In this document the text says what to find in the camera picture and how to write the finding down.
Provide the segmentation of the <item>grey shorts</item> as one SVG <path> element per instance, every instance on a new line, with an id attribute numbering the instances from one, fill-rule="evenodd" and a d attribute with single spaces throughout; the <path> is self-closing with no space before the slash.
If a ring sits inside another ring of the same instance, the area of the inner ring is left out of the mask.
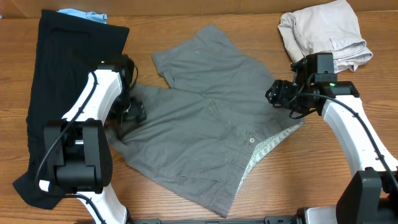
<path id="1" fill-rule="evenodd" d="M 226 217 L 252 168 L 303 125 L 265 94 L 274 77 L 216 26 L 152 56 L 169 87 L 138 84 L 147 118 L 106 132 L 126 163 Z"/>

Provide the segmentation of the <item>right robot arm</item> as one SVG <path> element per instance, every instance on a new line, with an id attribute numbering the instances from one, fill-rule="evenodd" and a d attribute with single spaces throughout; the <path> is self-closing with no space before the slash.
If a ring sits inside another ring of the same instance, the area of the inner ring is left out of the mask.
<path id="1" fill-rule="evenodd" d="M 318 113 L 333 130 L 352 179 L 336 205 L 300 208 L 272 223 L 397 223 L 397 159 L 369 122 L 359 92 L 338 81 L 331 53 L 315 53 L 291 65 L 294 80 L 276 80 L 265 97 L 275 108 L 303 118 Z"/>

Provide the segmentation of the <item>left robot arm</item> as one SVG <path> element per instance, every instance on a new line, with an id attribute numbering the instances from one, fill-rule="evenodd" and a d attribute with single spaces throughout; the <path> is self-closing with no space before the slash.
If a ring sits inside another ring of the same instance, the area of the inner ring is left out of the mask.
<path id="1" fill-rule="evenodd" d="M 110 119 L 140 123 L 147 118 L 141 101 L 130 96 L 138 68 L 125 54 L 102 61 L 71 109 L 44 127 L 46 153 L 35 187 L 48 197 L 77 198 L 94 223 L 131 223 L 128 209 L 111 185 L 113 161 L 105 133 Z"/>

